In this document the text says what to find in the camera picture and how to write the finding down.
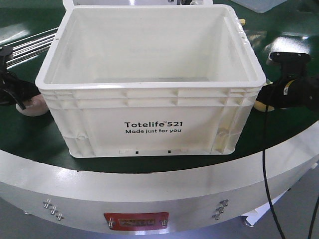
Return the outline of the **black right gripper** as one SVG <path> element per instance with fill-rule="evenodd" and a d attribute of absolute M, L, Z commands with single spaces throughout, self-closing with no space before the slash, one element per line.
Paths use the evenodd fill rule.
<path fill-rule="evenodd" d="M 319 111 L 319 76 L 301 77 L 289 81 L 282 90 L 275 83 L 263 86 L 256 100 L 275 109 L 306 107 Z"/>

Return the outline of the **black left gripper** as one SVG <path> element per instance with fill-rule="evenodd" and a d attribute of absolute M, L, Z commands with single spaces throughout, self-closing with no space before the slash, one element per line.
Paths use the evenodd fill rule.
<path fill-rule="evenodd" d="M 24 101 L 40 94 L 35 83 L 23 81 L 10 71 L 0 72 L 0 105 L 18 104 L 25 106 Z"/>

